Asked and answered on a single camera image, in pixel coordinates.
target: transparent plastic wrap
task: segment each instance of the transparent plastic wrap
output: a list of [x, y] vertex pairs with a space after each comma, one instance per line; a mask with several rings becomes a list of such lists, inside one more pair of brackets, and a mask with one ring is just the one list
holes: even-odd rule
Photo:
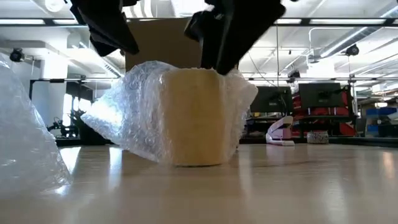
[[0, 197], [69, 184], [54, 136], [1, 55], [0, 77]]
[[135, 66], [82, 120], [138, 156], [178, 166], [228, 161], [239, 144], [257, 88], [233, 70]]

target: black monitor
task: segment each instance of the black monitor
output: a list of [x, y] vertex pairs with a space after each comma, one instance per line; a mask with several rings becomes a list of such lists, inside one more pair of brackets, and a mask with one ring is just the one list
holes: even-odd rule
[[340, 83], [298, 84], [302, 108], [344, 107]]
[[290, 87], [258, 86], [258, 89], [259, 93], [250, 106], [252, 113], [293, 113]]

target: bubble wrap bag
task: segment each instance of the bubble wrap bag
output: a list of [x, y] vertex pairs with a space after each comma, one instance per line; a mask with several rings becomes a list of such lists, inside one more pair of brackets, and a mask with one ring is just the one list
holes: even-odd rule
[[257, 88], [237, 71], [135, 66], [82, 120], [138, 156], [178, 166], [228, 161]]
[[1, 56], [0, 77], [0, 197], [69, 184], [54, 136]]

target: beige package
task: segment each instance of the beige package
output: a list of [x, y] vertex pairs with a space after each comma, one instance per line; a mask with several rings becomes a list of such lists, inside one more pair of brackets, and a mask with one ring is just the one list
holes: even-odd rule
[[223, 79], [213, 70], [166, 73], [159, 90], [164, 156], [178, 166], [210, 166], [227, 160]]

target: table surface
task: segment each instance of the table surface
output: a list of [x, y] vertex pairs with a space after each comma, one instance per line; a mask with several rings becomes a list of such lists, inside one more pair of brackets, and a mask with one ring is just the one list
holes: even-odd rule
[[398, 151], [241, 146], [228, 164], [159, 165], [118, 147], [61, 150], [73, 184], [0, 200], [0, 223], [398, 223]]

